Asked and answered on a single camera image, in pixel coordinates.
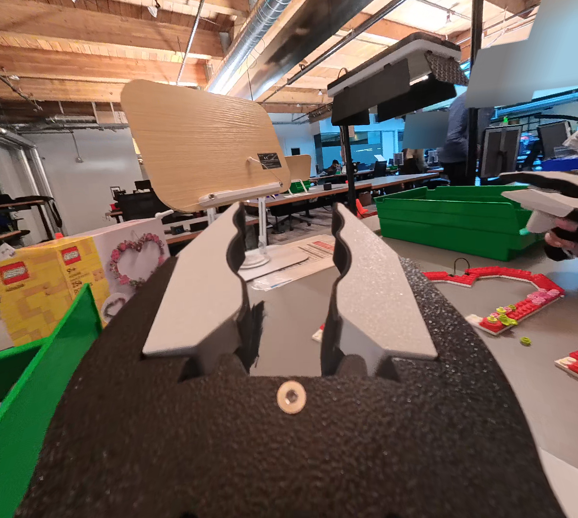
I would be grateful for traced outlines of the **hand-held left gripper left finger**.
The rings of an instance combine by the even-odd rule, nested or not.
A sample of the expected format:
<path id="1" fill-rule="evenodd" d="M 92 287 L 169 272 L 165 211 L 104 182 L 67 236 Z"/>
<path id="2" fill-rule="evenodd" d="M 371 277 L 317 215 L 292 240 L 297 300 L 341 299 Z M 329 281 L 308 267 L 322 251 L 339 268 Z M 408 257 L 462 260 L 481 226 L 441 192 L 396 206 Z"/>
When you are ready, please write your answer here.
<path id="1" fill-rule="evenodd" d="M 185 357 L 196 372 L 209 375 L 221 356 L 234 355 L 249 373 L 258 359 L 264 304 L 250 305 L 239 275 L 245 233 L 244 206 L 236 203 L 180 252 L 144 357 Z"/>

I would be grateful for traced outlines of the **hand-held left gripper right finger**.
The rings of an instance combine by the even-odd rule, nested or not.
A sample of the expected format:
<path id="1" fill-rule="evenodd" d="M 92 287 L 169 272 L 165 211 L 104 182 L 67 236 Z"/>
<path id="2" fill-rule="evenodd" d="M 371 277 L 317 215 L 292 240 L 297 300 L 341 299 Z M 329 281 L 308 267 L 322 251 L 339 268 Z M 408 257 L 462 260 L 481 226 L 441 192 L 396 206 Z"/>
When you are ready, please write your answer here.
<path id="1" fill-rule="evenodd" d="M 438 354 L 399 256 L 343 204 L 334 205 L 332 285 L 324 323 L 322 376 L 357 355 L 369 375 L 390 358 L 434 361 Z"/>

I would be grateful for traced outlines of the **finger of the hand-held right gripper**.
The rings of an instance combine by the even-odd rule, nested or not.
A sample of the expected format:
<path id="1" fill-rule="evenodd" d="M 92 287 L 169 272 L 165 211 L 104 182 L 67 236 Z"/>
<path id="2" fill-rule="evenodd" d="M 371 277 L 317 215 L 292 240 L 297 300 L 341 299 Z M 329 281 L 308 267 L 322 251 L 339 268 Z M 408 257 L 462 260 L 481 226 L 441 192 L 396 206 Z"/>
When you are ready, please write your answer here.
<path id="1" fill-rule="evenodd" d="M 555 227 L 555 220 L 577 211 L 577 172 L 522 171 L 506 172 L 500 180 L 528 185 L 526 189 L 510 190 L 502 196 L 531 211 L 526 230 L 543 234 Z"/>

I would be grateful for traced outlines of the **yellow and white lego box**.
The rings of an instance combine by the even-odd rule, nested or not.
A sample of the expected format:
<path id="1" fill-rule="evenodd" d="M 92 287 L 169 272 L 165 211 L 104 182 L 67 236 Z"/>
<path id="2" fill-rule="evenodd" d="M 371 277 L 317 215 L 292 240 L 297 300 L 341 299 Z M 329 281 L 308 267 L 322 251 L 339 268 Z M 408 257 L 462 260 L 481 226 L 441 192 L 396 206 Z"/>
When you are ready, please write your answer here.
<path id="1" fill-rule="evenodd" d="M 1 256 L 1 350 L 51 335 L 85 284 L 105 326 L 169 256 L 162 222 L 156 218 Z"/>

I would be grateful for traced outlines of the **red lego segment pink flowers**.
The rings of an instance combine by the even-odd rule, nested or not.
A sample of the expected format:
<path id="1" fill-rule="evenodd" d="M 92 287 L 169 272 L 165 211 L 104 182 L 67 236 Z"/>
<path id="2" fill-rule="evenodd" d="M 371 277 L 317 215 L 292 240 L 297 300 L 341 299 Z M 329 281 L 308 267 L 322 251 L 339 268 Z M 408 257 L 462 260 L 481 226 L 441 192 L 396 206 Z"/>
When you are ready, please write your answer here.
<path id="1" fill-rule="evenodd" d="M 567 356 L 555 360 L 554 365 L 564 371 L 567 375 L 577 380 L 577 350 L 570 352 Z"/>

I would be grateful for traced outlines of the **person's right hand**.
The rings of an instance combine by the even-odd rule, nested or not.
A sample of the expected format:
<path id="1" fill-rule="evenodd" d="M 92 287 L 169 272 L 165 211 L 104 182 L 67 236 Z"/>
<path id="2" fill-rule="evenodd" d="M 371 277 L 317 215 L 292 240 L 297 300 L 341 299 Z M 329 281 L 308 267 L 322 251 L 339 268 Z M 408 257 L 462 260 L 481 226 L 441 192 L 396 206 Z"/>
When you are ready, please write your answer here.
<path id="1" fill-rule="evenodd" d="M 577 257 L 577 222 L 568 218 L 556 218 L 555 227 L 545 234 L 545 242 L 571 257 Z"/>

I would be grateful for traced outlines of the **computer monitor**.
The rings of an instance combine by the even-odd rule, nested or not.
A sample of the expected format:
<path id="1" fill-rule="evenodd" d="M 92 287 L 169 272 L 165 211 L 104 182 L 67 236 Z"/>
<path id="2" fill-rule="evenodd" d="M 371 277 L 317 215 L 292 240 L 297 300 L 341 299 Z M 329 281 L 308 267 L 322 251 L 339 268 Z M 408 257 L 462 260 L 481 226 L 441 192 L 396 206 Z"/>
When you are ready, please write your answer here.
<path id="1" fill-rule="evenodd" d="M 494 179 L 516 171 L 522 126 L 488 127 L 483 133 L 479 177 Z"/>
<path id="2" fill-rule="evenodd" d="M 543 160 L 552 160 L 555 159 L 556 147 L 564 146 L 564 142 L 571 136 L 572 128 L 568 120 L 559 120 L 540 125 L 537 131 Z"/>

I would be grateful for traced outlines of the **clear plastic bag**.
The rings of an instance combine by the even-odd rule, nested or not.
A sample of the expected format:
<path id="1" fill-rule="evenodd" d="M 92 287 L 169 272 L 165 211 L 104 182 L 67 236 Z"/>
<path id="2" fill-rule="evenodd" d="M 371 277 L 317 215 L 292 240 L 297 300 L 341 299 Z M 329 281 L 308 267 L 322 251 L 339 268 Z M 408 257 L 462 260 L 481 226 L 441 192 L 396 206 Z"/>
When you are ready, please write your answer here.
<path id="1" fill-rule="evenodd" d="M 294 279 L 290 275 L 285 272 L 278 272 L 253 279 L 250 282 L 250 286 L 257 291 L 271 291 L 275 288 L 292 283 L 293 281 Z"/>

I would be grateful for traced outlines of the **white printed paper sheet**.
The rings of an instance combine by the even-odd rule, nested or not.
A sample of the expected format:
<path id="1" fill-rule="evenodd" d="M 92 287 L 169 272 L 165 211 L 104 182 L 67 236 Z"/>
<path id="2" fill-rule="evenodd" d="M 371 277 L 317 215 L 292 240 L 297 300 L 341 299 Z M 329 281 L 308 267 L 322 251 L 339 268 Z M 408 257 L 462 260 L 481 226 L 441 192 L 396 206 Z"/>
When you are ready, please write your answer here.
<path id="1" fill-rule="evenodd" d="M 334 267 L 333 255 L 335 249 L 335 238 L 332 235 L 320 234 L 309 238 L 279 245 L 277 250 L 284 253 L 305 253 L 307 258 L 304 261 L 279 269 L 271 274 L 285 272 L 298 281 L 307 276 L 319 273 L 325 269 Z"/>

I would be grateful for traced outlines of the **green plastic bin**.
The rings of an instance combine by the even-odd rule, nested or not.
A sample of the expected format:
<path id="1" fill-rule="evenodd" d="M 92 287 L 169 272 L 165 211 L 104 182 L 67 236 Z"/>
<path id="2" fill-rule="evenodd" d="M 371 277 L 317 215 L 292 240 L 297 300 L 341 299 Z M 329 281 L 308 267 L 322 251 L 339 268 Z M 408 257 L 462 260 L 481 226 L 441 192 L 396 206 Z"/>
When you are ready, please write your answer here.
<path id="1" fill-rule="evenodd" d="M 506 216 L 437 213 L 410 216 L 380 213 L 384 237 L 428 245 L 459 253 L 509 262 L 530 247 L 543 243 L 543 234 L 530 233 L 514 211 Z"/>
<path id="2" fill-rule="evenodd" d="M 425 219 L 440 215 L 465 217 L 493 217 L 506 219 L 513 216 L 525 222 L 531 211 L 504 196 L 505 193 L 526 190 L 527 185 L 426 187 L 406 190 L 375 199 L 381 218 Z"/>
<path id="3" fill-rule="evenodd" d="M 62 394 L 101 333 L 85 284 L 52 334 L 1 351 L 1 517 L 23 499 Z"/>

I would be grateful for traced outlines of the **black office chair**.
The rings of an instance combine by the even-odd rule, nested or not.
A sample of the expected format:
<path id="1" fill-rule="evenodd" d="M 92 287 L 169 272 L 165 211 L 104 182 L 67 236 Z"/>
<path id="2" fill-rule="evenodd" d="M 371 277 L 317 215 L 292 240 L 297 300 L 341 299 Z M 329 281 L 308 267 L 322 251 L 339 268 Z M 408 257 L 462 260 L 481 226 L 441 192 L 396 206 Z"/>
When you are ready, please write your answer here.
<path id="1" fill-rule="evenodd" d="M 169 210 L 169 207 L 158 198 L 153 189 L 131 194 L 115 191 L 114 199 L 125 222 L 154 218 L 156 213 Z"/>

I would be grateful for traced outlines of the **long office desk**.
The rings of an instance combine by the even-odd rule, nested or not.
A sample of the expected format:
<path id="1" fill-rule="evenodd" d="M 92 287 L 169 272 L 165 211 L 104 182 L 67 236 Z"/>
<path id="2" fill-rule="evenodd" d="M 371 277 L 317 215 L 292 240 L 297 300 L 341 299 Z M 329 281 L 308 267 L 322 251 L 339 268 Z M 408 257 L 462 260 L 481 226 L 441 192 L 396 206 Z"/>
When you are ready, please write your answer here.
<path id="1" fill-rule="evenodd" d="M 380 190 L 390 186 L 399 186 L 406 183 L 415 183 L 436 178 L 442 173 L 442 168 L 435 168 L 428 173 L 416 175 L 388 175 L 379 178 L 370 179 L 367 181 L 357 181 L 354 184 L 355 191 Z M 267 207 L 277 206 L 282 204 L 297 203 L 300 201 L 308 201 L 314 198 L 328 197 L 339 194 L 347 194 L 349 185 L 347 183 L 332 184 L 330 190 L 325 190 L 323 185 L 313 186 L 308 192 L 301 192 L 297 194 L 279 195 L 277 197 L 265 198 L 265 205 Z"/>

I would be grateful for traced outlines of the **red lego heart frame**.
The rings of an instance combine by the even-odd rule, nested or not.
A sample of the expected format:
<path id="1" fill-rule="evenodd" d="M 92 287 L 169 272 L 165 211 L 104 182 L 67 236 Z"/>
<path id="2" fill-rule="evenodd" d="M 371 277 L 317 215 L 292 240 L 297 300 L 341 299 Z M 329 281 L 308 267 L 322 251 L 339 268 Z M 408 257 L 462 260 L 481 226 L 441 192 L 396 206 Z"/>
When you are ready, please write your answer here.
<path id="1" fill-rule="evenodd" d="M 499 266 L 468 268 L 462 274 L 450 274 L 446 271 L 425 271 L 423 275 L 433 283 L 450 283 L 472 288 L 480 280 L 507 279 L 528 283 L 535 288 L 516 304 L 498 306 L 485 317 L 469 315 L 466 321 L 480 331 L 499 336 L 518 326 L 521 321 L 541 311 L 546 306 L 564 298 L 565 291 L 543 274 Z"/>

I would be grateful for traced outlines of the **silver ventilation duct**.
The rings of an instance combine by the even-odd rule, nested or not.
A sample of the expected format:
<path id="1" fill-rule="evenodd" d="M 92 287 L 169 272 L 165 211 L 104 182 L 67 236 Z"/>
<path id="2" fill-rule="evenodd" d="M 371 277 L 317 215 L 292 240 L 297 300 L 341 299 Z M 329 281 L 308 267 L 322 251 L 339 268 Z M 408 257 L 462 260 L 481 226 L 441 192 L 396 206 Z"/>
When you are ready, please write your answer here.
<path id="1" fill-rule="evenodd" d="M 235 72 L 249 58 L 266 33 L 293 0 L 257 0 L 225 58 L 206 86 L 210 93 L 225 94 Z"/>

